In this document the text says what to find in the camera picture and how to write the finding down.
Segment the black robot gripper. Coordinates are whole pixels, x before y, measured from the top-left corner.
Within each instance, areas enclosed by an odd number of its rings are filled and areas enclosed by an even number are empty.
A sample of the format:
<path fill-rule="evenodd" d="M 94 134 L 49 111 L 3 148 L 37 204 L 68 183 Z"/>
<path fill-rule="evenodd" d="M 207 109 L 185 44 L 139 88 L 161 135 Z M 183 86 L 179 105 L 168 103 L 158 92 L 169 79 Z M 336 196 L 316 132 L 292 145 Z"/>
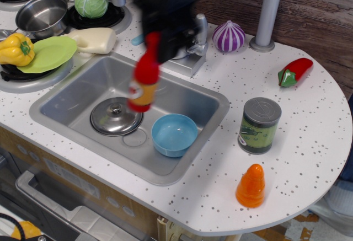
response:
<path fill-rule="evenodd" d="M 181 48 L 196 43 L 200 26 L 192 16 L 197 0 L 134 0 L 142 11 L 142 31 L 147 36 L 158 33 L 157 60 L 173 59 Z"/>

